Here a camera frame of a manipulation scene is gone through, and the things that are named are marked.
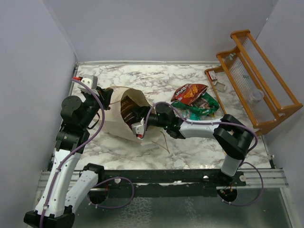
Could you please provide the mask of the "red doritos bag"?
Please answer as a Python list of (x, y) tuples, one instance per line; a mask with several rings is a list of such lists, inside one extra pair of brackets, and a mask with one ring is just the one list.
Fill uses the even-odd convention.
[(205, 84), (185, 84), (179, 87), (173, 94), (171, 102), (178, 101), (184, 105), (190, 105), (196, 101), (208, 89)]

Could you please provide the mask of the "dark brown chocolate packet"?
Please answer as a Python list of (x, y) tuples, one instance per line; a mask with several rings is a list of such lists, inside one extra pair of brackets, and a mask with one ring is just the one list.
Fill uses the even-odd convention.
[(121, 100), (120, 110), (123, 121), (131, 128), (134, 123), (133, 108), (138, 104), (134, 102), (129, 96), (124, 97)]

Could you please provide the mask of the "clear plastic cup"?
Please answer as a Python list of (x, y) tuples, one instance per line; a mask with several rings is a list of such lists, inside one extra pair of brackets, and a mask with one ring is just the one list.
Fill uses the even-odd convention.
[(264, 92), (259, 89), (253, 90), (250, 94), (250, 99), (251, 102), (257, 103), (264, 99)]

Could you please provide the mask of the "teal snack packet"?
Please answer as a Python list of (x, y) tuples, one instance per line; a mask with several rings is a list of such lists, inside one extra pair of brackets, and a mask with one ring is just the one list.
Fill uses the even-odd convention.
[(189, 120), (200, 120), (200, 117), (197, 116), (194, 112), (192, 112), (189, 109), (185, 109), (182, 111), (182, 115), (185, 119), (189, 119)]

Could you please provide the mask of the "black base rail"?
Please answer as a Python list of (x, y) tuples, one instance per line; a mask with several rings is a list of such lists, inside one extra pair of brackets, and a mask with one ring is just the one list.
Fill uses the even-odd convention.
[(245, 186), (243, 172), (226, 177), (219, 169), (190, 170), (105, 170), (89, 163), (83, 170), (97, 173), (99, 187), (90, 190), (94, 197), (143, 198), (204, 196), (215, 197), (217, 187)]

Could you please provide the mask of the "wooden rack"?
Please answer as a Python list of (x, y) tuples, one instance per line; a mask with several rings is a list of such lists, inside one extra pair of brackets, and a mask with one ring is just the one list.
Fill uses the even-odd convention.
[[(217, 53), (220, 65), (205, 70), (205, 75), (211, 84), (221, 75), (226, 75), (256, 134), (266, 135), (300, 110), (303, 104), (287, 86), (250, 30), (234, 31), (230, 37), (236, 46)], [(210, 79), (209, 71), (215, 71), (217, 80)], [(264, 99), (253, 103), (250, 94), (256, 89), (264, 92)]]

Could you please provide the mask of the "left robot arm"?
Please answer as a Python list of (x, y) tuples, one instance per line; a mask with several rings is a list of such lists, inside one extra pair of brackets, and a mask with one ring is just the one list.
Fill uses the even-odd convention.
[(89, 141), (89, 125), (99, 111), (108, 110), (113, 89), (98, 87), (95, 94), (83, 93), (85, 100), (71, 95), (61, 104), (63, 122), (56, 137), (53, 167), (43, 195), (24, 222), (33, 228), (70, 228), (82, 200), (94, 186), (104, 184), (104, 168), (90, 164), (70, 187), (74, 169)]

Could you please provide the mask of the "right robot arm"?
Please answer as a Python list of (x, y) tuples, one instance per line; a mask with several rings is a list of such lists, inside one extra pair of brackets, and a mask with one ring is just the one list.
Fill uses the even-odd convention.
[(215, 139), (226, 153), (218, 174), (219, 182), (228, 186), (235, 181), (235, 174), (249, 151), (257, 145), (256, 133), (243, 125), (234, 116), (209, 121), (185, 119), (175, 107), (167, 102), (157, 102), (146, 116), (138, 116), (131, 125), (133, 134), (143, 139), (150, 126), (160, 127), (174, 139)]

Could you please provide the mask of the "green crisps bag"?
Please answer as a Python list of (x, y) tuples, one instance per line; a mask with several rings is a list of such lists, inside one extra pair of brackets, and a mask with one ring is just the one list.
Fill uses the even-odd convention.
[(191, 110), (200, 117), (200, 120), (205, 120), (208, 116), (214, 117), (215, 112), (219, 109), (219, 103), (207, 92), (194, 101), (191, 106), (178, 101), (174, 101), (171, 105), (181, 111), (181, 113), (185, 109)]

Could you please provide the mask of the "beige paper bag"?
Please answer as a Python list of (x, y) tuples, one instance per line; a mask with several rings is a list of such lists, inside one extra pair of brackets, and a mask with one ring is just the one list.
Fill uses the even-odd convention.
[(111, 86), (113, 93), (110, 100), (110, 109), (105, 111), (102, 131), (118, 136), (140, 145), (156, 144), (169, 152), (164, 130), (160, 127), (151, 127), (144, 139), (138, 139), (132, 131), (132, 124), (144, 118), (151, 104), (141, 90), (126, 86)]

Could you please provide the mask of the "small red card box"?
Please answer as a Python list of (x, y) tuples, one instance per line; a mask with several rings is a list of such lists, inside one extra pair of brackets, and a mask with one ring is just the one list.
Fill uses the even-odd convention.
[(211, 79), (212, 81), (217, 80), (217, 76), (216, 76), (215, 71), (209, 71), (209, 72), (208, 72), (208, 75), (209, 75), (209, 77), (210, 77), (210, 79)]

